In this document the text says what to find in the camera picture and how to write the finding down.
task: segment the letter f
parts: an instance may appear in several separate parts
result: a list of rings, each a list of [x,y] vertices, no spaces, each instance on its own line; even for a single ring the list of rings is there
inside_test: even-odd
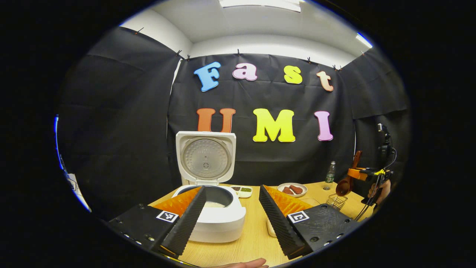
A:
[[[194,74],[198,75],[200,81],[202,82],[202,92],[208,91],[216,86],[218,86],[218,81],[214,81],[212,77],[218,79],[220,74],[216,68],[220,68],[221,64],[219,62],[212,62],[209,65],[203,66],[200,69],[196,69]]]

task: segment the white container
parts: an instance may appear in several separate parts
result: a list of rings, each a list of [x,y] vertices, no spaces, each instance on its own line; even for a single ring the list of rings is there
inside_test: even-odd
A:
[[[176,150],[180,174],[192,184],[179,187],[172,197],[197,186],[207,187],[207,202],[189,240],[224,243],[240,238],[246,208],[241,206],[235,190],[218,185],[233,176],[235,134],[180,131]]]

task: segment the wire basket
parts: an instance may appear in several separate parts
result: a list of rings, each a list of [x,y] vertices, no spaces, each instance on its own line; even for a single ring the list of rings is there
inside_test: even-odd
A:
[[[329,206],[337,210],[340,210],[344,206],[346,201],[347,201],[347,197],[333,194],[329,196],[329,199],[326,201],[326,204],[328,204]]]

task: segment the plastic bottle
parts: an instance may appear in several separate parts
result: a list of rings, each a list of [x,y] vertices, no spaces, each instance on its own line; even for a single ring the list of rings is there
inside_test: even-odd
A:
[[[332,161],[330,163],[329,171],[326,175],[326,181],[324,183],[324,190],[330,190],[332,187],[332,182],[334,181],[334,177],[336,176],[336,162]]]

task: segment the black backdrop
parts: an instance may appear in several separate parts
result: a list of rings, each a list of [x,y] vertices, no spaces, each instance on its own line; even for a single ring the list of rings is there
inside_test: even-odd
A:
[[[382,123],[397,150],[397,158],[390,167],[395,172],[390,179],[395,188],[402,179],[411,142],[409,99],[403,81],[389,59],[375,47],[347,64],[341,75],[352,108],[356,150],[362,151],[358,166],[382,167],[377,153],[384,141],[384,135],[377,132],[377,124]],[[368,183],[356,180],[353,191],[365,196],[368,189]]]
[[[180,57],[158,41],[118,27],[65,81],[59,152],[97,216],[110,219],[172,190],[167,106]]]
[[[202,92],[194,71],[212,62],[219,62],[218,86]],[[258,79],[236,79],[232,73],[238,63],[256,66]],[[303,78],[301,84],[287,83],[284,67],[297,66]],[[331,77],[334,90],[321,86],[316,73],[325,71]],[[233,177],[227,182],[239,185],[279,185],[285,182],[312,183],[323,181],[331,161],[336,161],[337,178],[342,178],[352,164],[354,125],[349,100],[339,72],[334,68],[307,61],[264,54],[226,54],[182,60],[172,87],[169,106],[169,153],[175,182],[180,182],[176,163],[174,137],[178,131],[197,131],[197,109],[212,108],[211,130],[221,131],[222,108],[233,108],[231,132],[237,136],[237,152]],[[268,109],[276,120],[283,109],[292,110],[291,143],[254,142],[257,117],[253,110]],[[316,111],[329,115],[331,141],[318,140]]]
[[[397,72],[376,49],[342,70],[264,54],[182,60],[169,98],[179,59],[158,41],[118,27],[69,72],[59,109],[59,151],[99,217],[110,219],[181,185],[175,134],[197,130],[200,108],[215,109],[212,131],[221,130],[220,109],[236,110],[231,131],[237,135],[237,157],[228,183],[323,181],[333,160],[338,182],[352,163],[354,147],[364,151],[359,166],[378,166],[377,147],[383,136],[377,123],[384,123],[392,134],[399,155],[392,166],[393,181],[401,178],[410,135],[407,97]],[[219,85],[202,92],[193,72],[212,62],[221,64]],[[242,62],[256,66],[257,80],[232,76]],[[288,65],[301,70],[302,83],[285,82],[283,69]],[[321,86],[316,76],[320,71],[331,77],[333,91]],[[274,119],[281,110],[292,110],[296,140],[254,142],[257,108],[268,109]],[[332,140],[318,140],[316,111],[329,112]],[[357,181],[354,191],[364,196],[368,188]]]

